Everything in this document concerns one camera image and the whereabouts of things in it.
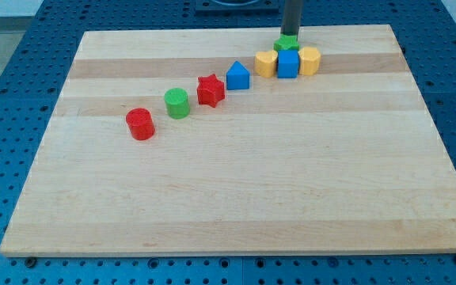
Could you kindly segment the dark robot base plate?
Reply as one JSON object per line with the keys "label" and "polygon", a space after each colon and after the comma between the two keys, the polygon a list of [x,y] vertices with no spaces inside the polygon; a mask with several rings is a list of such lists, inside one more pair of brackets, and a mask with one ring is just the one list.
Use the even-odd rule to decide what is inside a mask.
{"label": "dark robot base plate", "polygon": [[253,12],[279,10],[278,0],[194,0],[196,13]]}

